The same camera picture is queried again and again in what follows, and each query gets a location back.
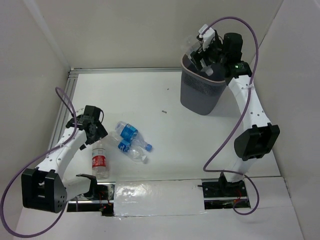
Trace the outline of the clear bottle white blue label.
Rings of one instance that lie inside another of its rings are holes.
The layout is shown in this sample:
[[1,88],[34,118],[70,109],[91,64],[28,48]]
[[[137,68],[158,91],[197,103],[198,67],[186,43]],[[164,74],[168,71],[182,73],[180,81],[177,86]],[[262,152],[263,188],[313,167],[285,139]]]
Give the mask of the clear bottle white blue label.
[[196,52],[201,46],[201,42],[195,36],[189,35],[183,40],[181,49],[191,59],[191,53]]

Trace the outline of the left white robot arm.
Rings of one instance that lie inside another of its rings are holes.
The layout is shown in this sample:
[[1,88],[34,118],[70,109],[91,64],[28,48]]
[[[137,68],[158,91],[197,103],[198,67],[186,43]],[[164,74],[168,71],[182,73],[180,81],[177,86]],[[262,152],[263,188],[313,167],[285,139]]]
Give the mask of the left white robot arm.
[[34,169],[23,171],[21,187],[25,208],[59,213],[68,201],[79,195],[88,200],[97,197],[99,187],[94,175],[78,173],[67,181],[63,177],[77,151],[107,136],[100,121],[102,114],[100,108],[86,105],[81,114],[67,122],[56,144],[58,149],[48,153]]

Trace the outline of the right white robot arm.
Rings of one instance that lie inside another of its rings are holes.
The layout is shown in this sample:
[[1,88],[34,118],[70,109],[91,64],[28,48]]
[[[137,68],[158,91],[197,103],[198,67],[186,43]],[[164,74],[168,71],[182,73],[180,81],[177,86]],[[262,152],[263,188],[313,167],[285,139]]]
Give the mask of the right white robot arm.
[[226,84],[235,97],[241,115],[231,133],[221,146],[205,163],[203,171],[217,173],[207,169],[209,163],[222,151],[240,125],[243,132],[234,139],[233,149],[236,155],[228,167],[221,171],[224,180],[218,184],[223,196],[230,196],[236,189],[235,183],[243,180],[251,166],[269,154],[280,134],[278,125],[273,125],[260,103],[254,86],[254,71],[248,63],[238,58],[224,65]]

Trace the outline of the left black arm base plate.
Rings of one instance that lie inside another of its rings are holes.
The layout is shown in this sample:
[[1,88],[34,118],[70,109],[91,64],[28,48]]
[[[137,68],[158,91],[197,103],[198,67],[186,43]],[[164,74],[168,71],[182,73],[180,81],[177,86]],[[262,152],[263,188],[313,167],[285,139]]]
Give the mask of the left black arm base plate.
[[71,199],[66,211],[68,213],[99,213],[104,217],[114,214],[115,184],[99,182],[92,196],[80,194]]

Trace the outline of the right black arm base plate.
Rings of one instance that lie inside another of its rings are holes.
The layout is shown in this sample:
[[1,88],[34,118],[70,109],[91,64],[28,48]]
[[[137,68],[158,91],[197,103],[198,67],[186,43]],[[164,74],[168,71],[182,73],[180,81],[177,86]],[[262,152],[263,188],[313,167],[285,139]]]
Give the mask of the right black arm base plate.
[[237,202],[236,209],[251,207],[243,180],[230,184],[218,179],[203,180],[198,187],[203,192],[205,210],[232,209]]

